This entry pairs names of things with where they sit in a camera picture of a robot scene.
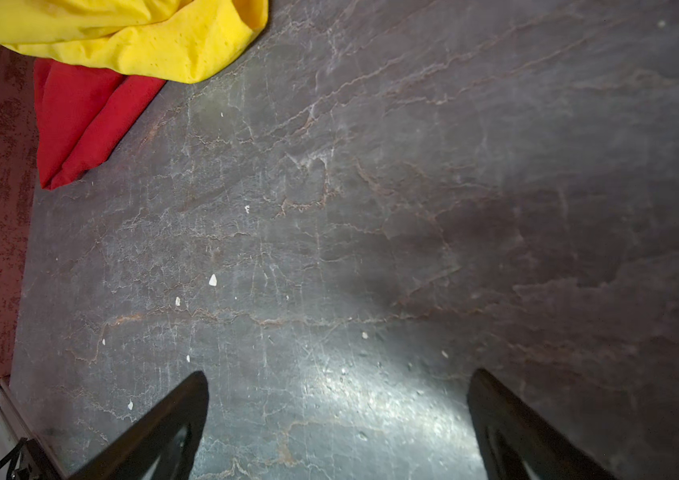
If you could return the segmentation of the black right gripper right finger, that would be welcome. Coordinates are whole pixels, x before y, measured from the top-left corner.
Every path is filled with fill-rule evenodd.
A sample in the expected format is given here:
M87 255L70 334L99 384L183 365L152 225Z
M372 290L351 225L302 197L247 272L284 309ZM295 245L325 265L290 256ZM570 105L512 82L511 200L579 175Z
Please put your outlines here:
M489 479L611 479L491 372L475 370L467 405Z

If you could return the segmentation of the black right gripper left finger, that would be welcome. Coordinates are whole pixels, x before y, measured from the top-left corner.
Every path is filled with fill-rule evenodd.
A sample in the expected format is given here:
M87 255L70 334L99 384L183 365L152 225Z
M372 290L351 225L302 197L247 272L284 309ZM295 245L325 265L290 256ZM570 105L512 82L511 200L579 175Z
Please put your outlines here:
M209 384L196 371L134 423L74 479L188 479L209 409Z

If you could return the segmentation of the red shorts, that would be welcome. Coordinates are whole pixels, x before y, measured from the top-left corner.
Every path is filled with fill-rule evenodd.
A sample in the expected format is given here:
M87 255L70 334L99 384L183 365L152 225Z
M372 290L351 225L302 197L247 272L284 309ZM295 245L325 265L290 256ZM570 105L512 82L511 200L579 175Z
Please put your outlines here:
M36 60L41 186L55 190L105 163L165 84L153 77Z

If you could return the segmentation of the yellow shorts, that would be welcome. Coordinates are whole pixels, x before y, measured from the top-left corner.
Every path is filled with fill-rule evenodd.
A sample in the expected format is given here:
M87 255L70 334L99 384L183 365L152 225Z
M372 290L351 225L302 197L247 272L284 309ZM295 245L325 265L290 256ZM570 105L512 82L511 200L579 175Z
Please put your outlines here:
M63 64L194 84L267 26L267 0L0 1L0 46Z

